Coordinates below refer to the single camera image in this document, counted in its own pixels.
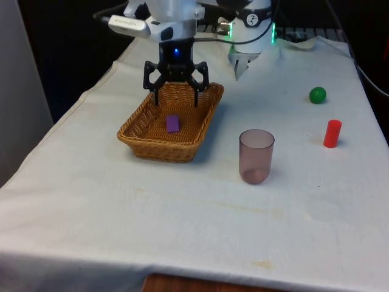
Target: woven basket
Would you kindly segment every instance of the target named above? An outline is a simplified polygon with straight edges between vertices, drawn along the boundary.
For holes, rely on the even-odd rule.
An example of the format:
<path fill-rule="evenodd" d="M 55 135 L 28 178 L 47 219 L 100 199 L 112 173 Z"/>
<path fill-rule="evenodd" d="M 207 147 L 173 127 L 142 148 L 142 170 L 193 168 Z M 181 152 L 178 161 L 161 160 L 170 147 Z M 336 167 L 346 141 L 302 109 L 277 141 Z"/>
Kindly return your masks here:
<path fill-rule="evenodd" d="M 159 106 L 150 93 L 117 133 L 120 141 L 140 158 L 190 162 L 195 157 L 223 95 L 223 86 L 211 83 L 199 96 L 186 83 L 167 83 L 159 90 Z M 180 132 L 168 133 L 166 116 L 178 115 Z"/>

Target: cable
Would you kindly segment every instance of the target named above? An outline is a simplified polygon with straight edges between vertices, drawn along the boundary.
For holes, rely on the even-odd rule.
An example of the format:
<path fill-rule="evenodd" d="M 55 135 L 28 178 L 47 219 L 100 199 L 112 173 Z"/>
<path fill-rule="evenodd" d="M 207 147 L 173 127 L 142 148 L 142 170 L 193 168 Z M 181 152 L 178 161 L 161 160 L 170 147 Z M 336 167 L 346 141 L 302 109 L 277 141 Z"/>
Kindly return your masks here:
<path fill-rule="evenodd" d="M 115 6 L 115 7 L 111 7 L 111 8 L 107 8 L 107 9 L 101 10 L 101 11 L 96 12 L 95 14 L 93 14 L 93 18 L 96 19 L 96 20 L 99 20 L 99 21 L 101 21 L 103 23 L 106 23 L 107 22 L 107 17 L 106 17 L 107 15 L 112 15 L 115 12 L 117 12 L 118 10 L 126 8 L 127 5 L 128 5 L 128 1 L 126 1 L 126 2 L 124 2 L 122 4 L 119 4 L 119 5 Z"/>
<path fill-rule="evenodd" d="M 270 22 L 269 26 L 266 28 L 266 30 L 261 34 L 259 35 L 258 37 L 250 40 L 250 41 L 241 41 L 241 42 L 234 42 L 234 41 L 226 41 L 226 40 L 220 40 L 218 38 L 195 38 L 194 41 L 196 42 L 209 42 L 209 41 L 215 41 L 217 43 L 224 43 L 224 44 L 234 44 L 234 45 L 240 45 L 240 44 L 250 44 L 250 43 L 253 43 L 255 41 L 258 41 L 259 39 L 261 39 L 262 37 L 264 37 L 267 32 L 272 28 L 273 26 L 273 20 L 275 19 L 275 17 L 277 16 L 278 14 L 278 11 L 280 11 L 280 3 L 281 3 L 281 0 L 278 0 L 278 3 L 277 3 L 277 7 L 275 8 L 275 11 L 274 11 L 274 14 L 273 14 L 273 17 L 272 17 L 272 21 Z"/>
<path fill-rule="evenodd" d="M 354 50 L 353 50 L 353 47 L 350 43 L 350 41 L 348 40 L 348 37 L 346 35 L 346 31 L 344 30 L 343 26 L 342 26 L 342 23 L 340 22 L 339 20 L 339 17 L 337 16 L 335 10 L 334 10 L 334 7 L 331 5 L 330 1 L 329 0 L 325 0 L 328 8 L 329 8 L 329 11 L 331 12 L 332 14 L 332 17 L 334 18 L 336 24 L 338 25 L 338 27 L 342 30 L 343 32 L 343 37 L 345 38 L 345 41 L 346 43 L 348 44 L 348 47 L 349 47 L 349 51 L 350 51 L 350 55 L 351 55 L 351 58 L 354 60 L 354 64 L 356 66 L 356 68 L 358 69 L 358 71 L 366 78 L 366 80 L 375 88 L 375 90 L 377 90 L 379 93 L 383 94 L 384 96 L 386 97 L 389 97 L 389 94 L 387 94 L 385 91 L 381 90 L 380 87 L 378 87 L 373 81 L 371 81 L 371 79 L 367 76 L 367 74 L 365 73 L 365 71 L 358 65 L 357 63 L 357 58 L 356 58 L 356 55 L 354 53 Z"/>
<path fill-rule="evenodd" d="M 307 32 L 286 32 L 286 35 L 294 35 L 294 34 L 302 34 L 302 35 L 307 35 L 309 37 L 313 37 L 313 38 L 316 38 L 315 35 L 311 34 L 311 33 L 307 33 Z M 370 83 L 370 85 L 372 87 L 375 88 L 376 91 L 378 91 L 379 93 L 381 93 L 383 96 L 385 97 L 388 97 L 389 98 L 389 94 L 386 93 L 385 91 L 383 91 L 382 89 L 380 89 L 380 87 L 378 87 L 370 78 L 369 76 L 365 73 L 365 71 L 356 63 L 356 60 L 355 58 L 351 57 L 350 55 L 347 55 L 344 51 L 342 51 L 341 49 L 339 49 L 338 47 L 335 47 L 333 44 L 330 44 L 330 43 L 327 43 L 325 41 L 325 38 L 317 38 L 317 40 L 321 41 L 322 43 L 325 43 L 327 46 L 330 46 L 332 47 L 333 49 L 337 50 L 338 52 L 340 52 L 342 55 L 346 56 L 347 58 L 351 59 L 352 61 L 355 62 L 356 64 L 356 67 L 358 69 L 358 71 L 366 78 L 366 80 Z"/>
<path fill-rule="evenodd" d="M 351 43 L 350 43 L 350 41 L 348 40 L 348 37 L 347 37 L 347 35 L 346 35 L 346 31 L 345 31 L 345 29 L 343 28 L 342 23 L 340 22 L 340 19 L 339 19 L 339 17 L 337 16 L 337 14 L 336 14 L 336 12 L 335 12 L 335 10 L 334 10 L 334 7 L 332 6 L 332 4 L 330 3 L 329 0 L 324 0 L 324 1 L 326 2 L 329 11 L 330 11 L 331 14 L 332 14 L 332 17 L 333 17 L 334 20 L 335 20 L 336 25 L 337 25 L 338 28 L 340 28 L 340 30 L 343 32 L 343 37 L 345 38 L 345 41 L 346 41 L 346 43 L 348 44 L 348 47 L 349 47 L 349 49 L 350 49 L 350 55 L 351 55 L 351 57 L 353 58 L 355 64 L 357 64 L 357 59 L 356 59 L 356 57 L 355 57 L 353 47 L 351 47 Z"/>

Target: table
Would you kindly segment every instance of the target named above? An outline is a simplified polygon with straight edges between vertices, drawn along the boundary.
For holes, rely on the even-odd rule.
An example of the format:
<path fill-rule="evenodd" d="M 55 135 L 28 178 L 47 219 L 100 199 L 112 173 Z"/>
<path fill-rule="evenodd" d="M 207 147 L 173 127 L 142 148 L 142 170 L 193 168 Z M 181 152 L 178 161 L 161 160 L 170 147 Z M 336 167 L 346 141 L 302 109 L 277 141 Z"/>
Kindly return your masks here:
<path fill-rule="evenodd" d="M 275 290 L 255 288 L 211 281 L 150 275 L 143 284 L 142 292 L 277 292 Z"/>
<path fill-rule="evenodd" d="M 346 50 L 345 44 L 333 43 Z M 196 44 L 225 86 L 191 164 L 135 158 L 116 132 L 145 98 L 133 43 L 0 191 L 0 287 L 140 291 L 151 273 L 291 291 L 388 291 L 389 151 L 353 62 L 318 42 L 275 45 L 239 82 L 220 44 Z M 328 101 L 309 103 L 326 88 Z M 330 119 L 344 126 L 322 146 Z M 261 186 L 238 174 L 238 136 L 276 138 Z"/>

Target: dark background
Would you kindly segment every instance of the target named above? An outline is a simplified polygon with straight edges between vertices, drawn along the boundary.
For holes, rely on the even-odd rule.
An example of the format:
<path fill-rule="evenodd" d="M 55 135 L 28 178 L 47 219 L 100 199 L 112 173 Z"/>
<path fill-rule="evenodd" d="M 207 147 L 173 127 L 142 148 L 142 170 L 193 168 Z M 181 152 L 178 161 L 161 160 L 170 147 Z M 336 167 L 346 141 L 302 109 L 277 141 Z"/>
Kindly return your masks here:
<path fill-rule="evenodd" d="M 112 33 L 92 14 L 123 0 L 19 0 L 47 101 L 57 121 L 94 86 L 131 39 Z M 331 0 L 354 48 L 358 64 L 389 92 L 388 0 Z M 336 28 L 324 0 L 282 0 L 278 26 Z M 389 142 L 389 99 L 364 84 Z"/>

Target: purple block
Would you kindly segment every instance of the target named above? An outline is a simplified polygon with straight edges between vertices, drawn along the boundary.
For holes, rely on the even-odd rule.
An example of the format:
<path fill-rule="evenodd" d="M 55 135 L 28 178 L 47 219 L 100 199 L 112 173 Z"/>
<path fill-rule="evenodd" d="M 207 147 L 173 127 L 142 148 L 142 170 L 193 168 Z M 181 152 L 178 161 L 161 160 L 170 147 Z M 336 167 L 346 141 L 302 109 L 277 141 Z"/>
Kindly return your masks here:
<path fill-rule="evenodd" d="M 177 115 L 171 115 L 166 117 L 166 128 L 168 133 L 180 132 L 180 124 Z"/>

